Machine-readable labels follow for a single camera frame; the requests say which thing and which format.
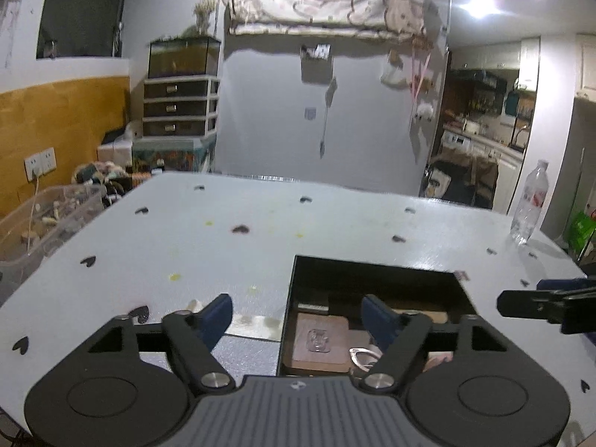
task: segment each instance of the white power socket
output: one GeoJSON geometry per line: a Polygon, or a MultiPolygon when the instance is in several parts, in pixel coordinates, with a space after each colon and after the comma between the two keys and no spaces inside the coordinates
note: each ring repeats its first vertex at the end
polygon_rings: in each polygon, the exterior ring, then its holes
{"type": "Polygon", "coordinates": [[[29,156],[29,158],[25,158],[25,172],[27,173],[28,181],[32,182],[34,180],[34,173],[35,176],[40,177],[44,174],[43,170],[40,153],[35,153],[29,156]]]}
{"type": "Polygon", "coordinates": [[[47,174],[56,169],[56,155],[53,148],[43,150],[39,156],[41,157],[42,173],[47,174]]]}

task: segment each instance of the plastic bottle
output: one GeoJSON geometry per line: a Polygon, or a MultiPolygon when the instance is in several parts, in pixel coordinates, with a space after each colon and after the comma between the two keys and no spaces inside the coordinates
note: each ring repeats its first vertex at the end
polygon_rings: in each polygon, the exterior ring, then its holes
{"type": "Polygon", "coordinates": [[[539,160],[538,166],[526,179],[523,195],[511,222],[511,237],[518,244],[527,242],[540,218],[542,205],[548,192],[547,167],[547,161],[539,160]]]}

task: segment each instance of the window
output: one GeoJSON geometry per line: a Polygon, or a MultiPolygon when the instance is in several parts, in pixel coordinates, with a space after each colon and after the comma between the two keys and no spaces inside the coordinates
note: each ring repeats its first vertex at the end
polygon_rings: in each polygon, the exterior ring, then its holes
{"type": "Polygon", "coordinates": [[[124,0],[45,0],[37,58],[120,56],[124,0]]]}

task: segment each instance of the ceiling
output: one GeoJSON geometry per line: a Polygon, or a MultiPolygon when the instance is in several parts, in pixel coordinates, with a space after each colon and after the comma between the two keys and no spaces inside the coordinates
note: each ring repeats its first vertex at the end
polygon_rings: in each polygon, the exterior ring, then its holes
{"type": "Polygon", "coordinates": [[[452,49],[546,34],[596,33],[596,0],[495,0],[499,14],[482,19],[452,0],[448,43],[452,49]]]}

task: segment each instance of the ceiling light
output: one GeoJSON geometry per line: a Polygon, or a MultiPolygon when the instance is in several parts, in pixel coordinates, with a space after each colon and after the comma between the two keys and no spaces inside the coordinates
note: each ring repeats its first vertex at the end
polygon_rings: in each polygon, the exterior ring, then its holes
{"type": "Polygon", "coordinates": [[[468,4],[461,6],[474,18],[483,18],[486,15],[499,13],[494,0],[471,0],[468,4]]]}

